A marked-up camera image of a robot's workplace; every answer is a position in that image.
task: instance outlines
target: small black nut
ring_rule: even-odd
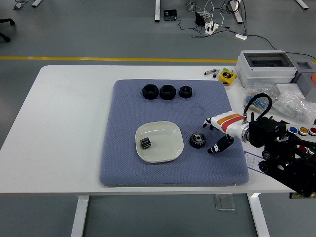
[[[181,87],[179,91],[179,95],[185,99],[190,98],[192,96],[192,88],[187,85]]]
[[[176,88],[172,85],[163,85],[159,94],[164,100],[172,100],[176,96],[176,92]]]
[[[159,95],[159,89],[156,85],[147,84],[143,88],[143,96],[145,99],[154,100]]]

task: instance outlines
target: orange object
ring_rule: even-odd
[[[312,76],[312,81],[316,83],[316,73],[314,73],[314,75]]]

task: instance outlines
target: white electrical box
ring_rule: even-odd
[[[244,88],[258,83],[290,83],[296,68],[283,50],[243,50],[236,71]]]

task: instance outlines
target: orange stripe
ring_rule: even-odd
[[[225,121],[227,121],[227,120],[229,120],[229,119],[235,118],[235,117],[237,117],[237,116],[240,116],[240,115],[239,115],[239,114],[228,115],[228,116],[226,116],[226,117],[221,118],[220,120],[218,120],[217,123],[218,123],[219,125],[221,125],[223,122],[225,122]]]
[[[237,121],[239,121],[239,120],[242,120],[242,119],[243,119],[243,116],[240,115],[240,116],[238,116],[238,117],[235,117],[235,118],[232,118],[232,119],[226,121],[226,122],[223,123],[223,125],[222,125],[223,131],[226,132],[227,127],[228,127],[229,125],[231,125],[232,123],[237,122]]]

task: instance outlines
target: marker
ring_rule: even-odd
[[[211,73],[215,72],[216,70],[217,70],[217,69],[215,68],[215,69],[212,69],[212,70],[206,71],[206,72],[204,73],[204,75],[205,75],[205,76],[207,76],[207,75],[209,75],[209,74],[211,74]]]
[[[213,77],[216,78],[217,74],[219,73],[219,69],[216,69],[216,71],[213,74]]]

